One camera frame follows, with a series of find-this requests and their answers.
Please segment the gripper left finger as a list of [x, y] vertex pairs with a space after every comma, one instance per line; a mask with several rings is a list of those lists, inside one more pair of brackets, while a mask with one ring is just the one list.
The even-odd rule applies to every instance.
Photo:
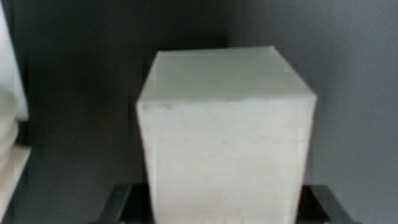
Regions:
[[94, 224], [155, 224], [146, 183], [114, 186]]

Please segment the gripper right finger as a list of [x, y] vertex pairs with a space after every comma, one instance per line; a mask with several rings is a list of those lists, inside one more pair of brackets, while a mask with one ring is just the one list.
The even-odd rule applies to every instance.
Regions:
[[298, 224], [355, 224], [325, 185], [302, 187]]

